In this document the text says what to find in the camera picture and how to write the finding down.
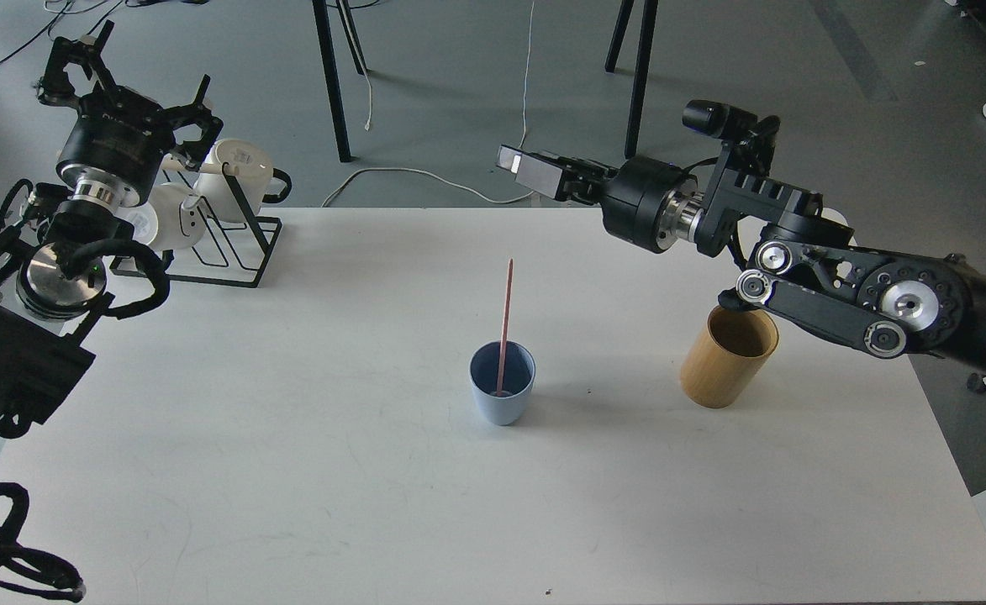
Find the concrete floor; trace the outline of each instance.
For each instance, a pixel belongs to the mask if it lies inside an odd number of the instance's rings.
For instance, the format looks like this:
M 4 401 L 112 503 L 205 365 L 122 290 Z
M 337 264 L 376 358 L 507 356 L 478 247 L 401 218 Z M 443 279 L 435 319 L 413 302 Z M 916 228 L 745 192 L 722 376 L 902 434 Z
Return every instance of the concrete floor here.
M 75 8 L 92 5 L 78 0 Z M 618 6 L 612 0 L 536 3 L 525 149 L 612 165 L 623 160 L 641 8 L 628 28 L 619 71 L 607 74 L 601 66 Z M 256 142 L 292 173 L 293 206 L 317 206 L 355 169 L 384 166 L 431 170 L 509 198 L 524 191 L 493 169 L 493 160 L 500 143 L 516 145 L 522 133 L 530 9 L 526 0 L 382 0 L 355 11 L 372 71 L 368 133 L 362 129 L 366 81 L 351 66 L 332 12 L 351 149 L 358 156 L 349 165 L 336 160 L 308 3 L 120 8 L 104 58 L 117 82 L 166 106 L 186 103 L 201 74 L 211 74 L 209 98 L 224 120 L 224 135 Z M 104 10 L 66 17 L 55 34 L 77 37 Z M 0 57 L 48 18 L 39 3 L 0 0 Z M 55 180 L 55 151 L 74 114 L 34 100 L 31 84 L 49 49 L 39 39 L 0 68 L 0 199 L 19 177 Z M 828 206 L 857 229 L 858 244 L 929 256 L 962 252 L 986 273 L 986 120 L 980 110 L 986 37 L 956 8 L 939 0 L 665 3 L 640 154 L 680 165 L 714 155 L 714 141 L 680 126 L 680 112 L 693 98 L 781 116 L 773 176 L 823 192 Z M 704 172 L 700 176 L 704 182 Z M 359 176 L 335 204 L 485 206 L 457 189 L 400 173 Z M 968 490 L 986 489 L 986 394 L 965 390 L 967 371 L 958 364 L 928 357 L 913 363 Z

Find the white cable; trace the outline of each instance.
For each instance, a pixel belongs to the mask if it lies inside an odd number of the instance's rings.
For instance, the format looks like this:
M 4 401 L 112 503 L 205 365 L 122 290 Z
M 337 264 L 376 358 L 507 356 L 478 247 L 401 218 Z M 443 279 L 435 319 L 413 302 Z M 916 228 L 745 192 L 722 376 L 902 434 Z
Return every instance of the white cable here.
M 519 149 L 523 149 L 526 142 L 528 129 L 526 127 L 526 92 L 530 85 L 530 52 L 534 50 L 534 8 L 538 5 L 538 0 L 530 4 L 530 32 L 526 35 L 526 71 L 523 72 L 523 138 L 519 139 Z
M 392 167 L 392 168 L 362 168 L 361 170 L 355 171 L 353 173 L 353 175 L 348 176 L 347 179 L 345 181 L 343 181 L 343 184 L 341 184 L 339 187 L 336 187 L 334 192 L 331 192 L 330 194 L 328 194 L 328 197 L 326 197 L 324 199 L 324 202 L 322 202 L 320 204 L 320 207 L 327 208 L 328 206 L 331 206 L 331 203 L 336 199 L 336 197 L 338 197 L 340 195 L 340 192 L 343 191 L 344 187 L 347 187 L 347 185 L 350 185 L 351 184 L 351 181 L 353 181 L 355 179 L 355 176 L 361 175 L 362 172 L 413 172 L 413 173 L 415 173 L 415 175 L 431 176 L 431 177 L 434 177 L 434 179 L 440 181 L 441 183 L 444 183 L 446 185 L 450 185 L 450 187 L 454 187 L 454 188 L 457 188 L 457 189 L 462 189 L 462 191 L 465 191 L 465 192 L 472 192 L 472 194 L 480 197 L 481 199 L 484 199 L 485 202 L 488 202 L 488 203 L 497 203 L 497 204 L 516 203 L 516 202 L 523 202 L 524 199 L 530 197 L 530 194 L 526 194 L 526 195 L 520 195 L 520 196 L 518 196 L 516 198 L 512 198 L 512 199 L 492 199 L 492 198 L 486 197 L 485 195 L 482 195 L 482 193 L 479 192 L 479 191 L 477 191 L 477 189 L 466 187 L 466 185 L 461 185 L 459 183 L 453 183 L 453 182 L 451 182 L 451 181 L 449 181 L 447 179 L 444 179 L 444 177 L 442 177 L 442 176 L 437 176 L 437 175 L 434 175 L 434 173 L 432 173 L 432 172 L 428 172 L 428 170 L 420 170 L 420 169 L 417 169 L 417 168 L 402 168 L 402 167 Z
M 373 128 L 373 83 L 369 80 L 369 68 L 366 66 L 366 57 L 361 56 L 358 51 L 358 41 L 355 39 L 353 32 L 355 31 L 355 24 L 351 22 L 351 11 L 347 8 L 343 8 L 340 11 L 340 16 L 343 19 L 343 31 L 347 34 L 347 39 L 351 42 L 351 48 L 354 50 L 355 57 L 358 58 L 358 65 L 361 66 L 361 73 L 366 77 L 366 87 L 369 88 L 369 114 L 366 115 L 366 132 Z

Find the chair leg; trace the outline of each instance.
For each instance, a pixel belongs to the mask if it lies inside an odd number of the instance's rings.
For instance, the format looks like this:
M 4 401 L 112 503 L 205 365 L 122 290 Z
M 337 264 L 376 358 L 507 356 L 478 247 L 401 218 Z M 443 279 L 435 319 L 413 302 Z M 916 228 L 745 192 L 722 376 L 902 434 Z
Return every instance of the chair leg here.
M 317 24 L 320 62 L 324 66 L 324 85 L 328 88 L 328 108 L 332 112 L 335 148 L 340 154 L 340 161 L 352 161 L 354 157 L 351 156 L 351 143 L 347 140 L 347 122 L 343 118 L 343 95 L 340 92 L 340 74 L 335 69 L 335 51 L 332 50 L 332 30 L 328 24 L 328 4 L 325 0 L 313 0 L 313 18 Z
M 638 41 L 638 59 L 635 62 L 635 85 L 630 94 L 630 115 L 627 116 L 627 141 L 624 157 L 635 157 L 638 150 L 638 133 L 642 127 L 642 103 L 646 100 L 646 79 L 650 75 L 650 51 L 653 50 L 653 30 L 657 24 L 657 0 L 646 0 L 642 7 L 642 34 Z
M 604 71 L 612 73 L 616 70 L 616 61 L 620 58 L 620 46 L 624 44 L 624 33 L 630 20 L 630 11 L 635 7 L 635 0 L 623 0 L 620 3 L 620 15 L 616 17 L 616 30 L 612 32 L 612 43 L 609 45 L 608 56 L 604 58 Z
M 336 0 L 335 8 L 340 12 L 344 34 L 347 37 L 347 47 L 351 49 L 351 59 L 354 59 L 358 76 L 366 75 L 366 57 L 361 53 L 361 42 L 358 42 L 358 30 L 355 28 L 354 15 L 351 14 L 350 0 Z

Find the plastic cup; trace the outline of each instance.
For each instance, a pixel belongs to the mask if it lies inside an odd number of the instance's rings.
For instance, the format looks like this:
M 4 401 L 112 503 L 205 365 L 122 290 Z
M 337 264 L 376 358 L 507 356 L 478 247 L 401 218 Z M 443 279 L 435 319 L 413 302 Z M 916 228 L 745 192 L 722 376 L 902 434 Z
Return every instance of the plastic cup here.
M 504 357 L 504 390 L 496 393 L 500 365 L 500 341 L 478 349 L 470 359 L 470 390 L 478 411 L 486 420 L 507 426 L 523 416 L 534 388 L 534 356 L 523 345 L 508 341 Z
M 730 406 L 754 378 L 780 341 L 765 311 L 716 307 L 680 368 L 680 386 L 707 408 Z

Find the cup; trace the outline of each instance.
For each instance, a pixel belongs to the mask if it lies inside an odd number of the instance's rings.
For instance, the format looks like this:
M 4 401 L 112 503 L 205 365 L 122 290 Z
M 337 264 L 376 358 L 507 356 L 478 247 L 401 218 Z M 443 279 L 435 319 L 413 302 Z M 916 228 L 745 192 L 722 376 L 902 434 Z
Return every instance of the cup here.
M 777 325 L 765 311 L 714 308 L 680 368 L 684 393 L 707 408 L 730 406 L 779 340 Z
M 153 187 L 146 203 L 120 208 L 116 217 L 134 226 L 136 241 L 155 252 L 185 250 L 205 235 L 205 219 L 198 212 L 200 198 L 182 183 Z
M 523 345 L 508 341 L 504 357 L 504 390 L 496 393 L 500 341 L 483 345 L 470 359 L 470 390 L 486 420 L 507 426 L 523 416 L 534 388 L 534 356 Z
M 261 200 L 265 199 L 265 192 L 272 181 L 272 158 L 265 150 L 250 141 L 219 139 L 208 150 L 204 164 L 227 164 L 231 168 L 238 168 L 239 175 L 235 179 L 239 181 L 239 187 L 250 203 L 250 210 L 255 215 L 261 211 Z M 198 176 L 198 182 L 193 184 L 193 190 L 208 199 L 209 207 L 221 222 L 246 222 L 246 217 L 223 175 L 204 172 Z

